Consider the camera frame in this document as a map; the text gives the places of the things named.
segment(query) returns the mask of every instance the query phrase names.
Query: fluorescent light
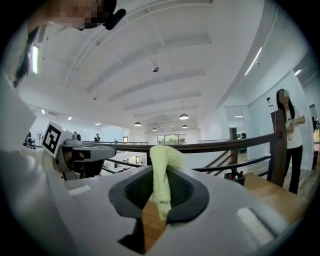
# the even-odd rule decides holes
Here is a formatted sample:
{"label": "fluorescent light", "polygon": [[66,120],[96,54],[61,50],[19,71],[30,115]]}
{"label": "fluorescent light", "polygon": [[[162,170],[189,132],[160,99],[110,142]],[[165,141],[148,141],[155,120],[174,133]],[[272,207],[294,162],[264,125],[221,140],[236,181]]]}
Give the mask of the fluorescent light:
{"label": "fluorescent light", "polygon": [[294,74],[298,75],[301,72],[301,69],[298,69]]}
{"label": "fluorescent light", "polygon": [[258,51],[258,54],[255,56],[255,58],[254,58],[254,60],[253,60],[253,62],[252,62],[252,64],[251,64],[251,66],[249,67],[249,69],[247,70],[247,72],[245,72],[245,74],[244,74],[245,76],[248,74],[248,72],[250,71],[250,69],[252,68],[252,66],[255,64],[255,62],[256,62],[256,60],[257,60],[257,58],[258,58],[261,50],[262,50],[262,47],[261,47],[260,50]]}
{"label": "fluorescent light", "polygon": [[38,74],[38,52],[39,49],[37,46],[33,45],[31,48],[32,51],[32,72]]}

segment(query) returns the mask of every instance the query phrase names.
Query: pen holder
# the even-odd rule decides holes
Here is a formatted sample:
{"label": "pen holder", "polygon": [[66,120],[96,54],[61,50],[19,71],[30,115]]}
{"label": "pen holder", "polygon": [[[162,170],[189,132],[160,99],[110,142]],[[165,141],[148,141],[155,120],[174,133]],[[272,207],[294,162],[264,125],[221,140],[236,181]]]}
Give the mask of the pen holder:
{"label": "pen holder", "polygon": [[235,175],[233,175],[232,172],[230,172],[230,173],[225,173],[225,174],[224,174],[224,178],[227,179],[227,180],[229,180],[229,181],[234,181],[234,182],[236,182],[236,183],[239,183],[240,185],[243,186],[243,185],[245,184],[245,179],[246,179],[246,177],[245,177],[245,176],[239,177],[239,176],[240,176],[240,173],[239,173],[239,172],[237,172],[236,174],[237,174],[237,176],[238,176],[237,179],[235,178]]}

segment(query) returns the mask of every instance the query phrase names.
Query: yellow cloth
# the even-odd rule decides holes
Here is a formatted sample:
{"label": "yellow cloth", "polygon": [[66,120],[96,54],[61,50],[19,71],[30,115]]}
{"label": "yellow cloth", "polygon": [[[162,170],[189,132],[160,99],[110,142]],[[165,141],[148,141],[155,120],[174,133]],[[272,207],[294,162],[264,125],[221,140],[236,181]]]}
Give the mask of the yellow cloth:
{"label": "yellow cloth", "polygon": [[150,201],[156,204],[160,219],[166,220],[171,210],[171,193],[166,169],[167,166],[184,167],[186,157],[178,150],[163,145],[153,146],[150,149],[150,157],[153,165],[153,193]]}

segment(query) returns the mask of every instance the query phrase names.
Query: black pants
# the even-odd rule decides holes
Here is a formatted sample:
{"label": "black pants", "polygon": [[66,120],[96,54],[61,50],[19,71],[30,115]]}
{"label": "black pants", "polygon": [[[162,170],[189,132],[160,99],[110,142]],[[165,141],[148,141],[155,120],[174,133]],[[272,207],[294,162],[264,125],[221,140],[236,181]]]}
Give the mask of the black pants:
{"label": "black pants", "polygon": [[292,174],[291,174],[289,191],[294,194],[297,194],[298,187],[299,187],[302,151],[303,151],[302,145],[295,148],[288,148],[286,150],[285,176],[288,173],[290,159],[292,157]]}

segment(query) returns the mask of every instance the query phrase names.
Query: white shirt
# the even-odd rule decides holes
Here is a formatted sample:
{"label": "white shirt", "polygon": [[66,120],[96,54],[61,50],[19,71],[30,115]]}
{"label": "white shirt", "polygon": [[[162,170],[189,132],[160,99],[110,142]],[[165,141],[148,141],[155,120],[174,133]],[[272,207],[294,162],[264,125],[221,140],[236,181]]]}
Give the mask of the white shirt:
{"label": "white shirt", "polygon": [[[293,104],[294,107],[294,119],[300,119],[304,116],[304,114],[301,112],[301,110],[297,107],[297,105]],[[285,127],[290,126],[290,122],[292,120],[290,111],[285,112],[286,121],[285,121]],[[301,131],[300,131],[300,124],[296,124],[294,126],[293,133],[286,133],[286,143],[287,143],[287,149],[294,149],[298,148],[302,145],[302,138],[301,138]]]}

